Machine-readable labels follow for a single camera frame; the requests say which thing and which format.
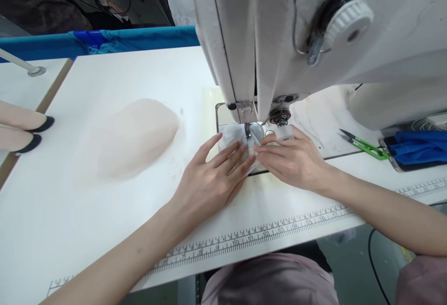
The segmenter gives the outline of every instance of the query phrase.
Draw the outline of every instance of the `white table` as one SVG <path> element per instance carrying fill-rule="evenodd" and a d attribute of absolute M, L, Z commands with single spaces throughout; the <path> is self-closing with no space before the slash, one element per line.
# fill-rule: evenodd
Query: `white table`
<path fill-rule="evenodd" d="M 215 133 L 212 87 L 199 47 L 75 61 L 47 111 L 57 124 L 45 132 L 35 152 L 21 156 L 0 193 L 0 294 L 5 304 L 38 303 L 172 197 L 186 164 Z M 79 185 L 76 174 L 88 167 L 83 152 L 91 127 L 140 98 L 157 99 L 177 113 L 180 129 L 171 147 L 132 180 Z M 436 190 L 414 196 L 425 203 L 447 196 L 441 186 L 445 181 L 439 180 L 447 166 L 399 174 L 388 162 L 364 153 L 329 162 L 390 189 L 431 181 L 427 185 L 438 185 Z M 227 209 L 192 233 L 134 290 L 362 223 L 335 201 L 290 187 L 271 174 L 250 177 Z"/>
<path fill-rule="evenodd" d="M 25 69 L 13 63 L 0 64 L 0 100 L 45 113 L 73 62 L 60 58 L 29 63 L 45 67 L 46 73 L 30 77 Z M 16 161 L 16 156 L 0 150 L 0 188 Z"/>

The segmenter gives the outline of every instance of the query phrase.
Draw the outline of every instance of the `blue cloth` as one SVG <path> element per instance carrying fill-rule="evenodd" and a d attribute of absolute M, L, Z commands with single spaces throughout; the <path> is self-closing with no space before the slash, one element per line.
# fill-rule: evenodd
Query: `blue cloth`
<path fill-rule="evenodd" d="M 200 46 L 194 26 L 77 31 L 0 38 L 0 48 L 25 60 L 71 58 L 136 50 Z"/>
<path fill-rule="evenodd" d="M 101 30 L 106 43 L 89 48 L 90 54 L 200 46 L 196 27 L 154 27 Z"/>
<path fill-rule="evenodd" d="M 0 48 L 24 61 L 54 58 L 71 58 L 88 55 L 88 45 L 77 39 L 73 33 L 4 37 Z"/>
<path fill-rule="evenodd" d="M 447 131 L 397 132 L 390 146 L 401 164 L 447 162 Z"/>

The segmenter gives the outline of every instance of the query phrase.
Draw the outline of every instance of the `measuring tape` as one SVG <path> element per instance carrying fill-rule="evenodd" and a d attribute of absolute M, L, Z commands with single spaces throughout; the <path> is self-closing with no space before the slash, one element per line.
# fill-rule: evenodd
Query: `measuring tape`
<path fill-rule="evenodd" d="M 405 186 L 395 190 L 407 197 L 415 197 L 427 192 L 447 187 L 447 177 L 425 183 Z M 275 241 L 281 237 L 328 225 L 337 221 L 356 217 L 357 215 L 342 204 L 332 205 L 312 212 L 287 217 L 255 227 L 204 239 L 202 241 L 182 244 L 171 250 L 164 259 L 158 262 L 147 275 L 175 269 L 180 266 L 194 264 L 219 255 L 234 252 L 243 248 Z M 67 276 L 52 280 L 47 297 L 74 277 Z"/>

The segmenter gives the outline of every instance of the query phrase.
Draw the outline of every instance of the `right hand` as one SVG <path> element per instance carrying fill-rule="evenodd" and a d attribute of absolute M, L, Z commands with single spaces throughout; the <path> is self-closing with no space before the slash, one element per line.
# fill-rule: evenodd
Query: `right hand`
<path fill-rule="evenodd" d="M 294 138 L 277 141 L 269 134 L 255 147 L 257 159 L 282 182 L 319 194 L 328 188 L 336 168 L 327 164 L 313 141 L 291 125 Z M 266 145 L 276 142 L 279 145 Z"/>

